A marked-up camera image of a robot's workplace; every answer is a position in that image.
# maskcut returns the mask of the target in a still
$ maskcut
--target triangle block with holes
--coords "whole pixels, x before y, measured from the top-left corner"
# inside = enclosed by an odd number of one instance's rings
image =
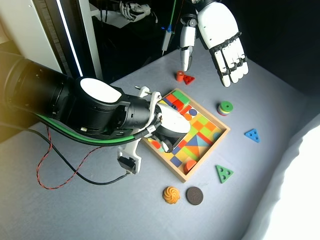
[[[231,171],[230,169],[227,169],[223,166],[220,165],[216,165],[216,170],[218,172],[219,178],[220,178],[220,182],[223,184],[225,181],[228,180],[228,178],[231,177],[231,175],[234,173],[233,171]]]
[[[257,143],[260,143],[260,137],[258,135],[257,129],[254,128],[254,129],[246,132],[244,135],[246,135],[248,138],[250,138],[251,140],[253,140]]]

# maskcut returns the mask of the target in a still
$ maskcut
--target wooden tray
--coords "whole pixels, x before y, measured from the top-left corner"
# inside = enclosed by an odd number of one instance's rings
[[[143,142],[185,183],[227,135],[230,128],[178,88],[168,93],[160,102],[178,108],[190,122],[191,130],[171,153],[166,153],[160,144],[152,139],[143,138]],[[185,174],[184,165],[192,159],[197,163]]]

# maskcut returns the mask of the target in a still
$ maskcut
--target gray table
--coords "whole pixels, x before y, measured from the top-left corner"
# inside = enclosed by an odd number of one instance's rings
[[[0,145],[0,239],[1,240],[238,240],[248,226],[274,168],[295,133],[306,98],[252,61],[249,74],[231,87],[222,86],[209,52],[199,41],[189,70],[196,80],[187,86],[174,79],[180,70],[180,53],[174,51],[120,79],[114,85],[137,94],[134,85],[148,86],[163,95],[181,88],[227,124],[231,131],[186,183],[181,183],[143,144],[138,175],[108,186],[95,186],[75,177],[58,190],[37,184],[36,166],[47,143],[22,132]],[[227,117],[216,112],[220,101],[233,103]],[[39,123],[33,127],[45,133]],[[244,136],[257,128],[256,143]],[[74,166],[92,146],[64,138],[52,131],[53,142]],[[117,147],[95,152],[81,173],[95,181],[123,174]],[[215,165],[234,171],[220,184]],[[43,182],[55,186],[72,172],[55,154],[40,170]],[[175,186],[181,199],[167,204],[163,189]],[[190,205],[186,189],[197,186],[204,194],[198,206]]]

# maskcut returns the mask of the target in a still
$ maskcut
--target white light strip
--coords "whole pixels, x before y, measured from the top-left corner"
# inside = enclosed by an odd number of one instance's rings
[[[78,71],[79,71],[80,76],[83,77],[84,75],[82,74],[82,71],[81,71],[81,67],[80,67],[79,60],[78,60],[78,57],[76,54],[76,50],[75,50],[74,44],[73,44],[71,36],[70,36],[70,32],[69,32],[69,28],[68,28],[67,21],[65,18],[65,14],[64,14],[64,11],[62,10],[61,2],[60,2],[60,0],[56,0],[56,3],[58,4],[60,16],[62,18],[64,29],[65,29],[66,35],[68,37],[68,40],[69,40],[69,44],[70,44],[70,47],[71,47],[71,50],[73,53],[73,57],[74,57],[76,66],[78,67]]]

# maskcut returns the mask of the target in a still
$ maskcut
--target dark brown round cookie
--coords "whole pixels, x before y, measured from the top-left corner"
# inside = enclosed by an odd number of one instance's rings
[[[188,202],[191,203],[192,205],[199,205],[204,199],[204,194],[202,193],[200,188],[196,186],[189,187],[186,190],[185,195]]]

